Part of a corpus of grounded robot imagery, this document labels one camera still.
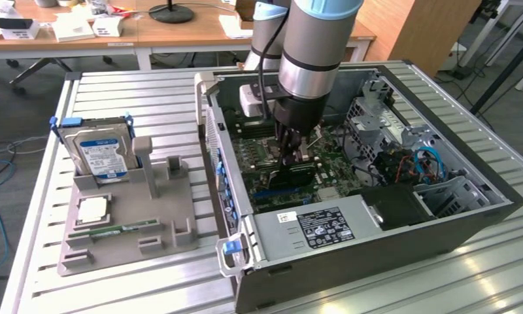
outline chair wheel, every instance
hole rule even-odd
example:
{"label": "chair wheel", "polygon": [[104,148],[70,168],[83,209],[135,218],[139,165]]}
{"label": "chair wheel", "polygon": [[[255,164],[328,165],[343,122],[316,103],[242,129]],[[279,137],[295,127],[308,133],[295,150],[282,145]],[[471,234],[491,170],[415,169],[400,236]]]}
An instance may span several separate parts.
{"label": "chair wheel", "polygon": [[13,88],[11,88],[11,92],[13,92],[15,95],[18,95],[18,96],[26,94],[25,88],[22,88],[22,87],[13,87]]}
{"label": "chair wheel", "polygon": [[102,62],[104,62],[106,64],[111,64],[114,61],[110,57],[102,56]]}
{"label": "chair wheel", "polygon": [[9,65],[9,67],[18,67],[18,61],[17,60],[6,60],[6,64]]}

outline circuit board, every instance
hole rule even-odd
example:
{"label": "circuit board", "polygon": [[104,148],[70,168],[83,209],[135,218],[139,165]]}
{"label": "circuit board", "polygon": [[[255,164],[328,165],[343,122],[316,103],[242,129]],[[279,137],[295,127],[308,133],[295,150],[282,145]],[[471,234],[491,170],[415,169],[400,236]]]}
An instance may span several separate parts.
{"label": "circuit board", "polygon": [[308,147],[312,161],[292,169],[298,173],[311,175],[310,183],[282,189],[268,188],[271,176],[278,170],[278,142],[272,137],[244,139],[234,134],[232,147],[238,166],[250,203],[258,213],[342,198],[362,187],[342,148],[336,144],[334,130],[332,127],[319,130]]}

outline motherboard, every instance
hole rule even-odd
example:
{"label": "motherboard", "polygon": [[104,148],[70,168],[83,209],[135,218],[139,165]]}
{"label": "motherboard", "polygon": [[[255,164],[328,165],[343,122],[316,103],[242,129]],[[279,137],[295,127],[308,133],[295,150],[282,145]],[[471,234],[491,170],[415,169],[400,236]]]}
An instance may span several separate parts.
{"label": "motherboard", "polygon": [[364,184],[352,172],[335,127],[319,128],[308,145],[311,159],[279,169],[274,137],[243,138],[234,133],[238,167],[258,213],[343,198]]}

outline hard drive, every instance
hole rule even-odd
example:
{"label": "hard drive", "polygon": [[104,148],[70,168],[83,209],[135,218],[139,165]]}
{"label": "hard drive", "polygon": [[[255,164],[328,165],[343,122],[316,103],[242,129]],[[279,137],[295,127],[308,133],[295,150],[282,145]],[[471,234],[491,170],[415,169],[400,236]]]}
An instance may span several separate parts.
{"label": "hard drive", "polygon": [[78,175],[92,175],[96,182],[127,179],[127,170],[138,168],[131,150],[131,118],[65,118],[57,128]]}

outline hard disk drive label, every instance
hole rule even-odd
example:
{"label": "hard disk drive label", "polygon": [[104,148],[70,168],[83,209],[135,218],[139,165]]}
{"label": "hard disk drive label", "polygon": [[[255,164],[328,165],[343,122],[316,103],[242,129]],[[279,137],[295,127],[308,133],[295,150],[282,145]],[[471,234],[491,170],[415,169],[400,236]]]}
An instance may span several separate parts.
{"label": "hard disk drive label", "polygon": [[119,148],[116,139],[100,139],[79,143],[86,163],[94,176],[112,179],[126,174],[123,157],[115,153]]}
{"label": "hard disk drive label", "polygon": [[296,215],[296,218],[304,233],[307,245],[312,249],[355,238],[339,207]]}

